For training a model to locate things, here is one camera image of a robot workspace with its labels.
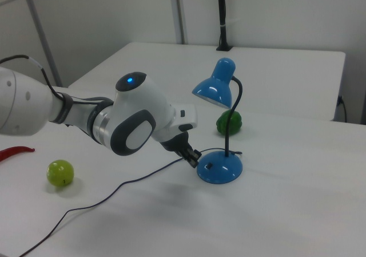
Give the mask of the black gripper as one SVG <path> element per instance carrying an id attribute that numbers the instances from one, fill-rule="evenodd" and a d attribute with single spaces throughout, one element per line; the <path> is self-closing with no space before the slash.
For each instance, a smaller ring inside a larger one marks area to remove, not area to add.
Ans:
<path id="1" fill-rule="evenodd" d="M 165 150 L 178 154 L 188 162 L 192 168 L 196 168 L 198 166 L 198 160 L 201 157 L 201 152 L 193 149 L 189 144 L 188 139 L 188 132 L 182 132 L 168 141 L 161 142 L 161 145 Z"/>

